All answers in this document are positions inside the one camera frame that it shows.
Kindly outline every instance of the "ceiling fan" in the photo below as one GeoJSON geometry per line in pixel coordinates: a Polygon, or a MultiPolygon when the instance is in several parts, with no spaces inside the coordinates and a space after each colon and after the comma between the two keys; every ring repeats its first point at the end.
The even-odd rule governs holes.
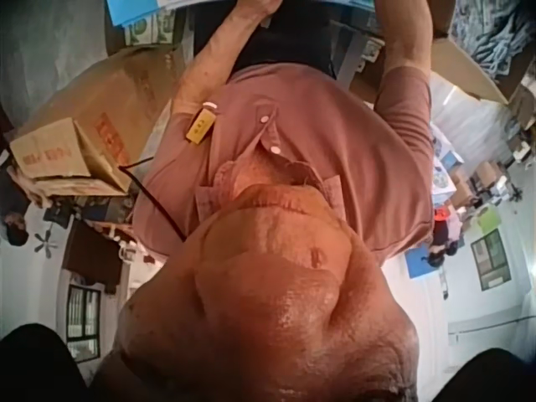
{"type": "Polygon", "coordinates": [[[44,249],[44,254],[48,260],[52,257],[52,253],[50,252],[50,250],[58,248],[58,245],[56,243],[50,241],[50,236],[52,235],[52,225],[53,224],[50,224],[50,227],[47,229],[46,232],[44,232],[44,236],[41,236],[41,234],[39,233],[35,234],[35,238],[39,240],[41,244],[35,247],[35,249],[33,249],[33,251],[36,253],[39,253],[42,249],[44,249]]]}

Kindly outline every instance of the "window frame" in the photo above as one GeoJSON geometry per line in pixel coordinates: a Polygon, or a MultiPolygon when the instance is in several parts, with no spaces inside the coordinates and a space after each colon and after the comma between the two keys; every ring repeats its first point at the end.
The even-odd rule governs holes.
{"type": "Polygon", "coordinates": [[[489,232],[488,234],[486,234],[485,236],[483,236],[480,239],[478,239],[477,241],[472,242],[471,243],[471,251],[472,251],[472,256],[473,256],[473,258],[475,260],[475,264],[477,266],[478,280],[480,281],[480,288],[482,289],[482,291],[489,291],[491,289],[499,287],[500,285],[504,285],[505,283],[508,283],[508,282],[510,282],[512,280],[512,271],[510,270],[510,264],[508,262],[508,256],[506,254],[506,250],[504,249],[503,238],[501,237],[501,232],[499,231],[499,229],[494,229],[491,232],[489,232]],[[490,253],[490,247],[489,247],[489,244],[488,244],[488,241],[487,241],[487,239],[489,239],[489,238],[491,238],[492,236],[495,236],[495,235],[499,239],[498,243],[500,244],[501,252],[504,255],[504,262],[502,264],[500,264],[500,265],[497,265],[497,266],[494,265],[492,255],[490,253]],[[489,272],[486,272],[485,274],[482,274],[482,272],[481,272],[481,269],[480,269],[481,263],[478,261],[477,252],[475,252],[476,245],[479,244],[479,243],[482,243],[482,242],[484,243],[484,245],[486,247],[486,252],[487,252],[491,267],[492,267],[492,269],[489,272]],[[493,273],[493,272],[503,270],[503,269],[507,270],[508,275],[507,275],[506,278],[505,278],[504,275],[500,276],[503,279],[503,281],[501,283],[498,283],[498,284],[496,284],[494,286],[489,286],[489,282],[488,282],[488,283],[486,283],[487,287],[484,286],[485,285],[485,283],[484,283],[485,280],[482,278],[483,276],[488,275],[488,274],[493,273]]]}
{"type": "Polygon", "coordinates": [[[73,357],[73,360],[76,362],[76,364],[90,362],[91,360],[96,360],[101,357],[101,291],[98,289],[90,289],[83,286],[77,286],[73,284],[69,284],[69,290],[67,292],[67,308],[65,312],[65,344],[67,347],[69,347],[69,343],[74,342],[80,342],[80,341],[91,341],[96,340],[96,346],[97,346],[97,353],[94,357],[86,358],[84,360],[76,360],[76,358],[73,357]],[[73,289],[80,289],[83,291],[82,301],[83,301],[83,307],[82,307],[82,336],[80,337],[70,337],[69,336],[69,312],[70,312],[70,298],[72,296],[73,289]],[[96,314],[96,331],[93,335],[86,335],[85,334],[85,323],[86,323],[86,313],[87,313],[87,295],[90,293],[95,293],[97,295],[97,314],[96,314]]]}

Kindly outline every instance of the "pink collared shirt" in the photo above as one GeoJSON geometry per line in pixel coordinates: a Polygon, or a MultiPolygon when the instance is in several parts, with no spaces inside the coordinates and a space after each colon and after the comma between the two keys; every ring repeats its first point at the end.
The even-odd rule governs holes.
{"type": "MultiPolygon", "coordinates": [[[[172,116],[144,180],[186,235],[220,208],[234,172],[258,147],[296,183],[318,188],[379,263],[431,232],[430,91],[417,69],[389,72],[374,111],[299,64],[243,70],[210,101],[212,134],[196,146],[185,139],[193,117],[172,116]]],[[[142,194],[134,230],[162,258],[180,242],[142,194]]]]}

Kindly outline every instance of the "yellow tag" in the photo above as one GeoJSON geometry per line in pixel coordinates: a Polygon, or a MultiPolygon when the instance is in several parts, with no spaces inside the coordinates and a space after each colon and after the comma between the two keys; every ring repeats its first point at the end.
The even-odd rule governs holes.
{"type": "Polygon", "coordinates": [[[197,119],[195,119],[192,126],[188,130],[186,138],[194,144],[199,145],[204,139],[204,136],[207,135],[207,132],[209,132],[210,127],[212,127],[215,121],[216,115],[212,111],[202,109],[201,113],[199,113],[199,116],[197,117],[197,119]]]}

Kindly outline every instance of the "window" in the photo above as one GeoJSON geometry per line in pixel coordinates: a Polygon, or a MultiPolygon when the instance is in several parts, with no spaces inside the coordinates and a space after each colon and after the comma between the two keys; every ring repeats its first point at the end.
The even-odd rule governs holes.
{"type": "Polygon", "coordinates": [[[69,286],[67,301],[67,348],[76,363],[99,358],[101,292],[69,286]]]}
{"type": "Polygon", "coordinates": [[[512,280],[503,241],[498,229],[475,241],[471,248],[477,263],[480,285],[483,291],[512,280]]]}

